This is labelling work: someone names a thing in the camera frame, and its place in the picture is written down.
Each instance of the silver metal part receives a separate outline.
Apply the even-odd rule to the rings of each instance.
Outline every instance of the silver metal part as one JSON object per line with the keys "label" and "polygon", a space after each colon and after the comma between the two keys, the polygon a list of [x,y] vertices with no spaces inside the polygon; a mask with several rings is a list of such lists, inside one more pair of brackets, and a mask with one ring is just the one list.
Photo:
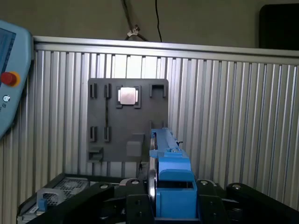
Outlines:
{"label": "silver metal part", "polygon": [[202,185],[207,185],[207,181],[201,181],[200,182]]}
{"label": "silver metal part", "polygon": [[234,185],[233,185],[233,188],[236,189],[236,190],[239,190],[239,189],[241,188],[241,186],[238,185],[238,184],[234,184]]}
{"label": "silver metal part", "polygon": [[106,189],[108,187],[107,184],[100,186],[101,189]]}
{"label": "silver metal part", "polygon": [[138,90],[132,87],[121,87],[118,90],[118,101],[122,105],[134,105],[138,102]]}
{"label": "silver metal part", "polygon": [[211,184],[213,184],[214,187],[216,187],[217,185],[215,184],[215,182],[211,181],[211,180],[207,180],[207,179],[197,179],[197,181],[206,181],[209,182]]}
{"label": "silver metal part", "polygon": [[131,182],[132,184],[139,184],[139,180],[135,180]]}
{"label": "silver metal part", "polygon": [[[150,139],[150,149],[157,150],[156,138]],[[149,158],[149,170],[148,170],[148,194],[152,203],[155,203],[157,189],[157,159]]]}

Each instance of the wall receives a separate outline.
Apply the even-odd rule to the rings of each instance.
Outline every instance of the wall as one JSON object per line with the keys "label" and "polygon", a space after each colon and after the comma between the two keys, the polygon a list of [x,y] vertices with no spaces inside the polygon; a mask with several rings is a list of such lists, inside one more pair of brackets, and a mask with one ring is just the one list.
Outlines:
{"label": "wall", "polygon": [[[154,0],[127,0],[133,23],[159,41]],[[265,4],[298,0],[158,0],[164,42],[258,46],[258,13]],[[128,32],[120,0],[1,0],[0,19],[33,35],[122,40]]]}

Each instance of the gray block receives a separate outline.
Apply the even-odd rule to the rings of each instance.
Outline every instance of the gray block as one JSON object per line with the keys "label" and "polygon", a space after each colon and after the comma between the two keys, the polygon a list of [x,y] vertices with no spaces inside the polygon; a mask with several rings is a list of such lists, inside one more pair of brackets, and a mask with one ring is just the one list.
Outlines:
{"label": "gray block", "polygon": [[133,134],[127,142],[127,156],[141,157],[143,141],[144,134]]}

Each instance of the black bracket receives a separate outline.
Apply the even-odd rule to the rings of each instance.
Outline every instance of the black bracket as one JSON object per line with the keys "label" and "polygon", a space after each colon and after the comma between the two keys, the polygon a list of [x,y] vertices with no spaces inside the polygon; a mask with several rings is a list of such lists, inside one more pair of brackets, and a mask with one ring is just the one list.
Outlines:
{"label": "black bracket", "polygon": [[167,97],[167,86],[164,84],[150,84],[149,86],[149,97],[153,97],[154,89],[163,89],[163,98]]}

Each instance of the gray fixture plate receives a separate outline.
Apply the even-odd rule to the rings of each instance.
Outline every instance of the gray fixture plate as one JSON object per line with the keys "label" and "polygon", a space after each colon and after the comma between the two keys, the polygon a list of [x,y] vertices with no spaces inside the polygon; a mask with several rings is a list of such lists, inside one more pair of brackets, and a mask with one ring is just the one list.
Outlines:
{"label": "gray fixture plate", "polygon": [[[121,87],[137,90],[134,105],[120,103]],[[89,161],[148,161],[150,130],[167,127],[168,81],[89,79],[87,119]]]}

